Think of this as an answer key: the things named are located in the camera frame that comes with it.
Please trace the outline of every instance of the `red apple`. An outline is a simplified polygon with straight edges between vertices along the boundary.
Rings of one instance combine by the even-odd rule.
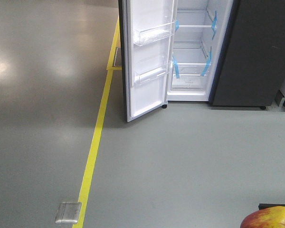
[[[285,228],[285,207],[266,208],[248,215],[241,228]]]

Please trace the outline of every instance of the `appliance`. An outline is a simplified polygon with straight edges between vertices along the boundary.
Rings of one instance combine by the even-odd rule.
[[[119,0],[119,10],[128,122],[168,101],[267,106],[285,78],[285,0]]]

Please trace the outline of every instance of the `open refrigerator door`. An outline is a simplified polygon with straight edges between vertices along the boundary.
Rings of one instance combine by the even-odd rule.
[[[175,0],[120,0],[126,119],[167,104]]]

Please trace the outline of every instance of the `gray floor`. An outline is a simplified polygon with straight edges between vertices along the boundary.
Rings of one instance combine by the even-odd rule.
[[[50,228],[77,201],[115,0],[0,0],[0,228]]]
[[[85,228],[237,228],[285,203],[285,109],[172,103],[123,121],[113,78]]]

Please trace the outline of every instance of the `yellow tape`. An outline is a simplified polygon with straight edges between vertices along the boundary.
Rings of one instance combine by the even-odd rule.
[[[89,193],[91,189],[92,179],[93,179],[93,173],[96,163],[96,158],[98,154],[98,148],[100,144],[101,134],[103,130],[103,125],[105,121],[105,112],[106,107],[108,103],[108,98],[110,94],[110,88],[111,88],[111,82],[113,77],[114,70],[119,70],[121,67],[112,67],[113,61],[114,61],[114,55],[116,50],[116,45],[118,42],[118,36],[119,36],[119,19],[117,19],[116,27],[115,27],[115,33],[114,38],[111,46],[111,52],[109,56],[109,61],[107,65],[107,75],[105,80],[105,87],[103,91],[103,96],[101,98],[101,103],[98,111],[96,126],[94,129],[93,139],[91,143],[91,148],[89,152],[89,156],[87,158],[86,167],[85,167],[85,173],[81,184],[81,190],[79,193],[79,199],[78,201],[82,203],[80,215],[79,215],[79,221],[77,224],[73,225],[73,228],[83,228],[85,216],[86,216],[86,207],[89,199]]]

